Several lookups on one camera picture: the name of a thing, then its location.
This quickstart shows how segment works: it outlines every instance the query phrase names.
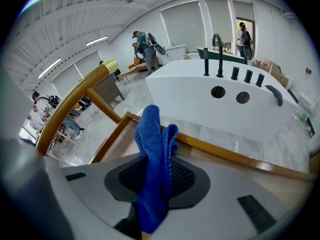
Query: floor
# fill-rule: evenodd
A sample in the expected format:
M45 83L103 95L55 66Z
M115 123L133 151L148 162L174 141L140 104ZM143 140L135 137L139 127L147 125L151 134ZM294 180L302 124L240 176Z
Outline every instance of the floor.
M146 71L138 72L128 76L128 81L124 79L122 83L117 83L125 100L122 101L118 96L110 105L120 117L127 111L141 116L143 109L154 103L145 81L147 73ZM116 128L116 124L94 104L76 121L81 127L86 128L80 139L76 140L78 146L64 141L62 144L57 144L52 151L62 161L61 166L88 164L103 140ZM265 144L166 116L160 116L160 121L163 126L176 124L179 131L184 134L244 156L301 172L309 171L307 143L310 137L305 130L306 125L296 120L294 116ZM69 134L75 139L76 136L72 130Z

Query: wooden railing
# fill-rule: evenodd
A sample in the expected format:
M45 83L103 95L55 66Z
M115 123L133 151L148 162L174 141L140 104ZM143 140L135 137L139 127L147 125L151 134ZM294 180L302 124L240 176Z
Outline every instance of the wooden railing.
M86 75L60 102L56 107L49 120L47 121L41 136L36 145L37 151L45 156L49 150L51 142L58 131L63 120L68 116L69 112L74 108L78 101L84 96L92 100L92 102L103 111L107 117L118 124L121 118L110 108L110 106L98 95L94 90L96 84L106 78L109 74L118 69L116 59L111 58L98 66L88 75Z

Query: black faucet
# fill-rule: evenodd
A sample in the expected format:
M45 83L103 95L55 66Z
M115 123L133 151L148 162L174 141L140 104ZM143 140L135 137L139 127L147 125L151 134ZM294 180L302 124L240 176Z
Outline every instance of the black faucet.
M219 45L219 69L218 69L218 74L216 75L218 78L223 78L224 76L222 75L222 56L223 56L223 50L222 50L222 41L220 36L215 33L212 37L212 46L215 46L216 39L218 40L218 45Z

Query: cable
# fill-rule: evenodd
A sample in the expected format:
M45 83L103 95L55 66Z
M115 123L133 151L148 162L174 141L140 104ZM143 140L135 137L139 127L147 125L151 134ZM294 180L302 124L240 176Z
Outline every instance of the cable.
M93 117L92 117L92 120L91 120L90 122L88 122L88 123L86 124L85 128L84 128L85 130L87 129L88 125L89 125L91 122L94 121L94 119L95 119L95 114L99 114L99 111L94 112Z

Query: blue cloth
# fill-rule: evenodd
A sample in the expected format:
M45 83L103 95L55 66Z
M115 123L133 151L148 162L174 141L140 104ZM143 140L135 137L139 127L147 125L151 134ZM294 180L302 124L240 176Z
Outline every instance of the blue cloth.
M134 140L140 152L148 156L145 182L138 195L140 230L152 234L168 213L172 191L171 154L178 149L178 127L170 124L161 134L159 108L147 106L138 123Z

